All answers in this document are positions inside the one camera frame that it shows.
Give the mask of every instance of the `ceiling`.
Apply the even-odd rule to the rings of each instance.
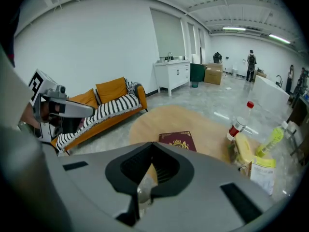
[[[71,0],[25,0],[17,34],[43,13]],[[213,35],[239,35],[273,41],[275,34],[291,42],[286,47],[308,56],[297,22],[281,0],[158,0],[190,15]],[[244,27],[244,32],[224,31],[223,26]]]

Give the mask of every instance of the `bottle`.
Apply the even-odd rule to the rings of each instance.
[[[287,129],[288,123],[282,122],[281,126],[276,127],[270,137],[264,144],[261,144],[257,149],[255,154],[258,157],[263,157],[268,151],[274,148],[274,146],[279,143],[284,136],[284,131]]]
[[[232,141],[238,132],[243,131],[243,129],[248,123],[250,113],[253,107],[254,103],[252,101],[248,101],[245,110],[240,116],[236,117],[232,127],[228,130],[228,133],[226,134],[228,140]]]

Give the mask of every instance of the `red bottle cap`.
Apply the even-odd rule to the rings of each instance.
[[[253,108],[254,107],[254,103],[252,101],[248,101],[247,107]]]

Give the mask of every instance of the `round wooden tabletop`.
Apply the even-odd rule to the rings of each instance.
[[[129,133],[130,144],[142,142],[157,142],[159,134],[190,131],[198,153],[217,158],[229,163],[227,146],[230,141],[226,138],[228,127],[214,122],[203,115],[185,109],[181,106],[160,106],[140,116],[132,125]],[[251,150],[259,143],[248,138]],[[148,173],[156,181],[156,174],[151,167]]]

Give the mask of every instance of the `concrete floor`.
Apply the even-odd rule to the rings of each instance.
[[[246,82],[245,79],[231,76],[223,76],[221,85],[204,82],[199,83],[198,88],[183,85],[174,89],[171,97],[168,96],[167,91],[148,97],[148,110],[162,105],[180,105],[199,112],[214,121],[230,126],[240,108],[245,107],[247,101],[253,101],[254,108],[251,119],[244,133],[263,142],[271,134],[273,128],[288,118],[292,109],[286,105],[275,114],[266,111],[258,105],[253,97],[251,92],[253,85],[254,83]],[[130,127],[143,113],[145,111],[83,142],[71,149],[70,154],[94,153],[128,145]],[[272,195],[276,201],[286,197],[293,191],[301,173],[296,154],[293,157],[289,155],[291,151],[292,149],[285,140],[280,142],[272,151],[272,156],[277,160],[276,180]]]

